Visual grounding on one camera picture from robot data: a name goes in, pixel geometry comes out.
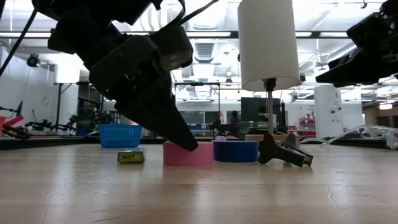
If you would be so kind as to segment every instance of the lamp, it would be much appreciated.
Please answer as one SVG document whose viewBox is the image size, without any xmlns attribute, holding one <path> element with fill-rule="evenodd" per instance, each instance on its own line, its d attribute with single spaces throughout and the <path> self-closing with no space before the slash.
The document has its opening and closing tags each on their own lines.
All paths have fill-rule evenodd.
<svg viewBox="0 0 398 224">
<path fill-rule="evenodd" d="M 242 89 L 268 92 L 272 134 L 272 91 L 300 83 L 292 0 L 243 0 L 238 26 Z"/>
</svg>

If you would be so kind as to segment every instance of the wooden table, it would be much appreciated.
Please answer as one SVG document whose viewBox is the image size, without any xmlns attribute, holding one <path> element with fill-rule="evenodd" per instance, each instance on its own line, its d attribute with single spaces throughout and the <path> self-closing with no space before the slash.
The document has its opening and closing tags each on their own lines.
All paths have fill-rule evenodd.
<svg viewBox="0 0 398 224">
<path fill-rule="evenodd" d="M 99 145 L 0 151 L 0 223 L 398 223 L 398 152 L 314 145 L 282 161 L 118 164 Z"/>
</svg>

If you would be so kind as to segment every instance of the blue bowl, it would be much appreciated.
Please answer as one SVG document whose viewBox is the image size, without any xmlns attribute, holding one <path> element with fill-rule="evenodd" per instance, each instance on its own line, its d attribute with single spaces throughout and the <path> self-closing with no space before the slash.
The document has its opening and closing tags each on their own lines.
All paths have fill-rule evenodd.
<svg viewBox="0 0 398 224">
<path fill-rule="evenodd" d="M 258 141 L 215 141 L 214 160 L 220 162 L 255 162 L 259 158 Z"/>
</svg>

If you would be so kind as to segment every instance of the window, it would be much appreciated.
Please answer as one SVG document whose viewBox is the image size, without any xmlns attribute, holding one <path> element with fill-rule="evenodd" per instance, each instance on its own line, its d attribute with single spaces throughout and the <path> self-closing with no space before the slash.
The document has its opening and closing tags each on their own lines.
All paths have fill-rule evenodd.
<svg viewBox="0 0 398 224">
<path fill-rule="evenodd" d="M 218 111 L 206 111 L 205 112 L 205 123 L 213 123 L 215 121 L 218 121 L 220 119 L 220 114 Z"/>
<path fill-rule="evenodd" d="M 242 120 L 241 117 L 242 117 L 242 116 L 241 116 L 241 112 L 238 111 L 238 119 L 239 119 L 240 121 Z M 226 112 L 227 123 L 229 123 L 229 121 L 230 121 L 231 118 L 232 118 L 232 111 L 227 111 L 227 112 Z"/>
<path fill-rule="evenodd" d="M 203 111 L 180 111 L 180 114 L 187 124 L 203 124 L 205 119 Z"/>
</svg>

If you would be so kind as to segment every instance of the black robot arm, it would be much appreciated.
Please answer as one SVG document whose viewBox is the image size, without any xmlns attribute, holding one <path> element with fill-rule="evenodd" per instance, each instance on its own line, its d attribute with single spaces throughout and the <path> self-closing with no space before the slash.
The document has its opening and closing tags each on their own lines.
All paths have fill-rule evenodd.
<svg viewBox="0 0 398 224">
<path fill-rule="evenodd" d="M 336 87 L 370 85 L 398 73 L 398 0 L 388 0 L 380 12 L 347 31 L 358 47 L 352 55 L 329 62 L 329 71 L 316 77 L 319 83 Z"/>
<path fill-rule="evenodd" d="M 188 149 L 198 144 L 172 101 L 170 71 L 192 63 L 193 48 L 184 22 L 218 0 L 183 18 L 181 13 L 154 35 L 122 34 L 112 21 L 133 25 L 162 0 L 32 0 L 36 10 L 58 21 L 48 47 L 77 54 L 90 82 L 125 117 Z"/>
</svg>

